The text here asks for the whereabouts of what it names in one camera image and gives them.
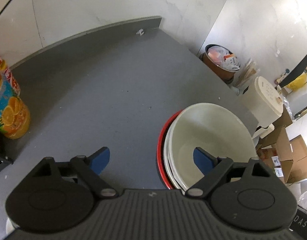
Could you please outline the small white bracket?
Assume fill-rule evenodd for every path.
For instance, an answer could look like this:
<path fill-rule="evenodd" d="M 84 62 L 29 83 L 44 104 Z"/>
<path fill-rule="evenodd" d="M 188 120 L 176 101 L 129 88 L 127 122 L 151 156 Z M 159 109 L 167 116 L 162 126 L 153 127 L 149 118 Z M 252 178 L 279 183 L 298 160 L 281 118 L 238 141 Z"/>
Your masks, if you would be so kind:
<path fill-rule="evenodd" d="M 136 34 L 142 36 L 144 34 L 144 30 L 139 29 L 139 31 L 137 31 Z"/>

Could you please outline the large cream ceramic bowl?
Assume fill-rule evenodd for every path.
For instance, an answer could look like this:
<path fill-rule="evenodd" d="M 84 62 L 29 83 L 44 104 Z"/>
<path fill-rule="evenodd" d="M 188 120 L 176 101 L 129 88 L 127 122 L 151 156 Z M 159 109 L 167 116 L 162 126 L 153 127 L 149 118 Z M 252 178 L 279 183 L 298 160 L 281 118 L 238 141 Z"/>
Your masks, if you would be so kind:
<path fill-rule="evenodd" d="M 196 103 L 172 122 L 169 160 L 184 191 L 204 175 L 196 167 L 193 152 L 200 147 L 214 157 L 247 162 L 256 156 L 252 137 L 243 122 L 228 109 L 213 103 Z"/>

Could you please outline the yellow plastic bag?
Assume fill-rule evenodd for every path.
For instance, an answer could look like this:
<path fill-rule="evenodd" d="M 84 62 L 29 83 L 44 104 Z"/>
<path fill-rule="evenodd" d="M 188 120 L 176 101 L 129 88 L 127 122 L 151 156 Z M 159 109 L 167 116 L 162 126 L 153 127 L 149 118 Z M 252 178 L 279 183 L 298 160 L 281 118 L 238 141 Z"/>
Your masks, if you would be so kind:
<path fill-rule="evenodd" d="M 300 88 L 302 88 L 307 83 L 307 73 L 302 73 L 300 76 L 298 76 L 294 81 L 290 82 L 286 88 L 296 91 Z"/>

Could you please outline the white bowl under cream bowl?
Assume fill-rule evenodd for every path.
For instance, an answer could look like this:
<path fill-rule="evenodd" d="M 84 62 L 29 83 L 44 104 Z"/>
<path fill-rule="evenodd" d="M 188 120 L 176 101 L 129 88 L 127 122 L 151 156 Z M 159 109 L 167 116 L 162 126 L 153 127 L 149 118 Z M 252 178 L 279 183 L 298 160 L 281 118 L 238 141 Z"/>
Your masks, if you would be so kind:
<path fill-rule="evenodd" d="M 172 186 L 174 189 L 178 189 L 182 192 L 182 194 L 185 194 L 185 191 L 181 187 L 181 185 L 177 182 L 175 179 L 173 172 L 172 172 L 172 166 L 171 166 L 171 161 L 169 160 L 169 139 L 170 139 L 170 133 L 171 129 L 173 127 L 173 123 L 170 125 L 170 127 L 167 130 L 167 134 L 165 137 L 164 141 L 164 146 L 163 146 L 163 161 L 164 161 L 164 167 L 166 169 L 166 174 L 168 179 L 170 179 Z"/>

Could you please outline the cardboard box with labels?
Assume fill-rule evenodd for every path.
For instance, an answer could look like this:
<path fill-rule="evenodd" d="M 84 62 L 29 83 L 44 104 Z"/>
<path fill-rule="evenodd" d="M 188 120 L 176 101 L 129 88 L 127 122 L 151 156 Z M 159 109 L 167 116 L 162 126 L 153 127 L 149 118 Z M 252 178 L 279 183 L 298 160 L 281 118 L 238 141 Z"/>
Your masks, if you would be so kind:
<path fill-rule="evenodd" d="M 283 183 L 307 180 L 307 146 L 300 135 L 289 140 L 285 127 L 278 126 L 259 140 L 256 150 Z"/>

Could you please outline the orange juice bottle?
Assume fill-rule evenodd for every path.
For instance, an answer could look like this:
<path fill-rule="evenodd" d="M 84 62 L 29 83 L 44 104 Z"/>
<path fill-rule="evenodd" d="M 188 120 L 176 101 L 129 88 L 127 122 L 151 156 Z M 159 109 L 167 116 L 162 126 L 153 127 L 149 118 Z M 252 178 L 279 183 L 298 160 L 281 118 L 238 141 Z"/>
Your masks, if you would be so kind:
<path fill-rule="evenodd" d="M 10 68 L 0 58 L 0 132 L 9 139 L 22 137 L 30 126 L 30 112 L 20 92 Z"/>

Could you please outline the cream air fryer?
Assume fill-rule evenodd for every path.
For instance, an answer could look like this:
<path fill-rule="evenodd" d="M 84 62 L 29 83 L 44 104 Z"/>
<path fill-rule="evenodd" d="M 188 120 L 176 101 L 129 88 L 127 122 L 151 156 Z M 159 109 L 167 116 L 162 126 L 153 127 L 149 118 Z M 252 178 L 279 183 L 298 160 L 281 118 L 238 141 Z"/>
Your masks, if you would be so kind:
<path fill-rule="evenodd" d="M 262 76 L 256 77 L 240 96 L 241 102 L 258 121 L 252 138 L 264 138 L 273 130 L 273 123 L 283 114 L 283 99 L 277 90 Z"/>

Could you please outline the brown pot with bags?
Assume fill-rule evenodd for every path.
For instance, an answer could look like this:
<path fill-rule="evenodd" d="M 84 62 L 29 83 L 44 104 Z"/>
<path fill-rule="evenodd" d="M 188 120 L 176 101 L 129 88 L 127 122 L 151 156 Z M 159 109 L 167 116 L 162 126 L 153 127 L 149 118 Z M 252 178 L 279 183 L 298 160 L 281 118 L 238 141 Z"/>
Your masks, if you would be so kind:
<path fill-rule="evenodd" d="M 199 59 L 226 84 L 233 82 L 235 74 L 241 67 L 232 51 L 216 44 L 207 45 Z"/>

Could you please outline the red bowl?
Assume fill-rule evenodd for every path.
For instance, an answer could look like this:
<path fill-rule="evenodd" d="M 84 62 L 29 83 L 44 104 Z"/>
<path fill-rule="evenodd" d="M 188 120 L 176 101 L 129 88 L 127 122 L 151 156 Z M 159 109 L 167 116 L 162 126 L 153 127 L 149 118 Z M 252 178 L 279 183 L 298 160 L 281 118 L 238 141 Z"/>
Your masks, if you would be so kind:
<path fill-rule="evenodd" d="M 156 166 L 157 166 L 157 172 L 160 177 L 161 182 L 164 184 L 164 186 L 168 190 L 174 190 L 175 187 L 172 184 L 171 180 L 167 176 L 166 168 L 164 166 L 163 161 L 163 146 L 164 142 L 167 136 L 167 131 L 169 127 L 171 126 L 172 122 L 178 117 L 178 115 L 181 113 L 182 110 L 176 112 L 174 115 L 172 115 L 162 126 L 162 129 L 160 131 L 157 147 L 156 147 Z"/>

